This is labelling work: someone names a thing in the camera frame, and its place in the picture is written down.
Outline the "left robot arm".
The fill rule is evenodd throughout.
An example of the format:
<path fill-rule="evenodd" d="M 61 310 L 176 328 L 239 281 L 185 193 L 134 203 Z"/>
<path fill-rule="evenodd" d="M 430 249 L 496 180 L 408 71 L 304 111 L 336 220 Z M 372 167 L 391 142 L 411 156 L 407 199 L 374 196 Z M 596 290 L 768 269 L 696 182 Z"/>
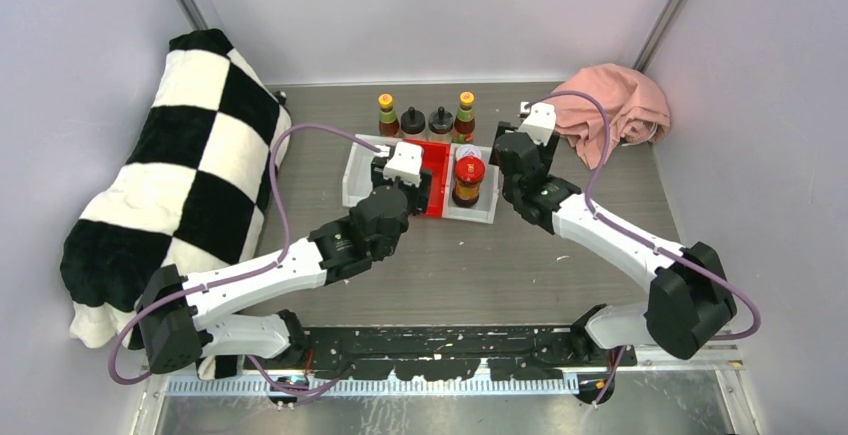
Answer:
<path fill-rule="evenodd" d="M 182 275 L 158 269 L 137 304 L 150 370 L 166 374 L 201 358 L 252 355 L 298 367 L 306 338 L 290 312 L 257 317 L 244 309 L 287 293 L 347 280 L 393 255 L 410 217 L 429 203 L 433 173 L 394 152 L 371 162 L 372 189 L 347 216 L 282 250 L 230 267 Z"/>

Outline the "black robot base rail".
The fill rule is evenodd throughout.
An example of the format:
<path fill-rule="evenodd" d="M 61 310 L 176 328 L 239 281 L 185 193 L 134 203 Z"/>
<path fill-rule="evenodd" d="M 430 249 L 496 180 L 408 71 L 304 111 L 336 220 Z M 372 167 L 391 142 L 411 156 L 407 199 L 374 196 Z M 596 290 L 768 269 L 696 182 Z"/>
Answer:
<path fill-rule="evenodd" d="M 267 371 L 324 379 L 468 380 L 487 368 L 494 381 L 554 380 L 565 369 L 604 371 L 636 357 L 604 350 L 568 325 L 308 327 L 294 352 L 264 360 Z"/>

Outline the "white lid brown sauce jar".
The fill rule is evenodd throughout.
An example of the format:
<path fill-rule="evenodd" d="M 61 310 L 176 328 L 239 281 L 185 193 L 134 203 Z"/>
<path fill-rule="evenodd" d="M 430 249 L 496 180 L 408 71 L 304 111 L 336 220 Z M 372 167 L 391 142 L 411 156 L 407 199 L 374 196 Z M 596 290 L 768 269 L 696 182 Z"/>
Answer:
<path fill-rule="evenodd" d="M 472 157 L 476 159 L 483 159 L 481 149 L 473 144 L 462 144 L 458 145 L 454 152 L 454 158 L 456 161 L 459 161 L 466 157 Z"/>

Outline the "yellow cap sauce bottle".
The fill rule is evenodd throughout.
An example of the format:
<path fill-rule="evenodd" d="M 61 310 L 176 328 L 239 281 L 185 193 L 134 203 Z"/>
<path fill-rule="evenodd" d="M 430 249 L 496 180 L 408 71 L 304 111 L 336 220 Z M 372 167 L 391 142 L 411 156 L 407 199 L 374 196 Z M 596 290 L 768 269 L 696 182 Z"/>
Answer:
<path fill-rule="evenodd" d="M 398 138 L 400 136 L 400 122 L 394 108 L 394 99 L 391 94 L 384 93 L 378 97 L 379 123 L 378 130 L 383 137 Z"/>
<path fill-rule="evenodd" d="M 454 143 L 470 144 L 473 142 L 476 128 L 474 101 L 475 96 L 470 91 L 462 92 L 459 96 L 459 107 L 453 125 Z"/>

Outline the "red lid chili sauce jar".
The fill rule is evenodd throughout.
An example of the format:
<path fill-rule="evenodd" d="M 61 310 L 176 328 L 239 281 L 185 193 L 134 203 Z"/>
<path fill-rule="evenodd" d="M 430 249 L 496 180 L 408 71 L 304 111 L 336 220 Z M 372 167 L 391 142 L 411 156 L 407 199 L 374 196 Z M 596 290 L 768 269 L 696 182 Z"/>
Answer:
<path fill-rule="evenodd" d="M 469 155 L 455 162 L 452 200 L 457 206 L 469 208 L 478 202 L 485 172 L 486 165 L 479 157 Z"/>

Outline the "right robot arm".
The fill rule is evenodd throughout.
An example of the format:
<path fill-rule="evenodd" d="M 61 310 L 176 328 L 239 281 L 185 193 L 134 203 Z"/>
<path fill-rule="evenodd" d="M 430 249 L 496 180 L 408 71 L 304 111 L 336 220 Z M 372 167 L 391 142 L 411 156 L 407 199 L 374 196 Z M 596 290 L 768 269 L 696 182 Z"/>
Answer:
<path fill-rule="evenodd" d="M 656 345 L 682 360 L 695 355 L 737 313 L 716 251 L 655 237 L 601 208 L 549 170 L 557 139 L 544 145 L 508 122 L 497 126 L 490 161 L 503 176 L 502 195 L 528 223 L 578 243 L 634 280 L 647 294 L 626 306 L 600 304 L 572 324 L 571 352 L 596 365 L 624 345 Z"/>

